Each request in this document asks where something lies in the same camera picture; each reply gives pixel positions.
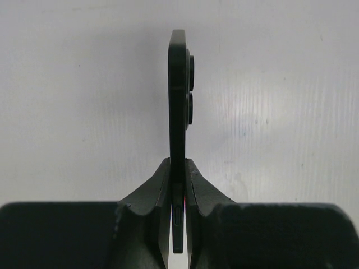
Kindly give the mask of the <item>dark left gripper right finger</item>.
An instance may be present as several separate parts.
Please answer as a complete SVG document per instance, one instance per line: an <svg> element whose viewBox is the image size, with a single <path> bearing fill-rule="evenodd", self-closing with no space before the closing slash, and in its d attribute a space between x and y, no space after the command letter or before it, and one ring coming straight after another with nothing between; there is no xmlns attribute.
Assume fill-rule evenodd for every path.
<svg viewBox="0 0 359 269"><path fill-rule="evenodd" d="M186 160L190 268L357 268L358 234L332 203L237 203Z"/></svg>

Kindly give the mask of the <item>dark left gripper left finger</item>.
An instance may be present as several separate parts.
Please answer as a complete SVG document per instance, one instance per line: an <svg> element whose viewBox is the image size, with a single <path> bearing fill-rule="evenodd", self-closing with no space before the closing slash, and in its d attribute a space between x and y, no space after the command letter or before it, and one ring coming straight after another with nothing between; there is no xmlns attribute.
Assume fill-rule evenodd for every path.
<svg viewBox="0 0 359 269"><path fill-rule="evenodd" d="M2 268L167 268L169 160L120 201L1 207Z"/></svg>

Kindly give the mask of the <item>black smartphone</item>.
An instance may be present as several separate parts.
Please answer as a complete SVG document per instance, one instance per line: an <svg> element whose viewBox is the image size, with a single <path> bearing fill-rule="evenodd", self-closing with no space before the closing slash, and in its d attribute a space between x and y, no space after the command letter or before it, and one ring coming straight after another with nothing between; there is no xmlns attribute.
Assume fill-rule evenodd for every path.
<svg viewBox="0 0 359 269"><path fill-rule="evenodd" d="M193 121L195 61L186 44L186 34L175 29L168 47L168 97L172 248L183 252L185 202L186 131Z"/></svg>

